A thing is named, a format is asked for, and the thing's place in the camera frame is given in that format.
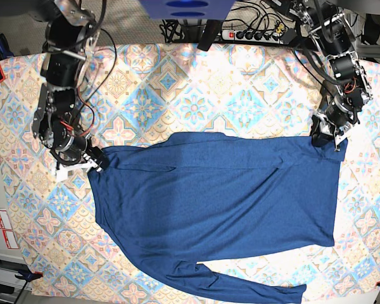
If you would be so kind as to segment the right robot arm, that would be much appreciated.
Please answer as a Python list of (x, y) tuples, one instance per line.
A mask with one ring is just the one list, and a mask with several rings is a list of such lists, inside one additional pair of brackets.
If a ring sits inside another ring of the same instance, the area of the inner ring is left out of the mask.
[(102, 150), (92, 145), (89, 129), (80, 123), (80, 112), (89, 104), (79, 89), (94, 57), (105, 11), (106, 1), (99, 17), (77, 1), (37, 1), (30, 12), (47, 23), (41, 66), (45, 82), (32, 133), (56, 160), (52, 173), (57, 182), (67, 180), (74, 170), (100, 172), (108, 166)]

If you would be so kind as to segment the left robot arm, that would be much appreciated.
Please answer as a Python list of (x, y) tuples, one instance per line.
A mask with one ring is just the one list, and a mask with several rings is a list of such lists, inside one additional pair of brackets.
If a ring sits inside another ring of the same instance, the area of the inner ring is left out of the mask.
[[(329, 1), (292, 1), (296, 28), (304, 27), (302, 52), (312, 68), (324, 80), (322, 100), (312, 116), (310, 136), (315, 147), (329, 142), (336, 151), (348, 131), (359, 124), (358, 114), (372, 99), (371, 85), (354, 46), (355, 37), (342, 8)], [(314, 58), (304, 41), (311, 40), (326, 62)]]

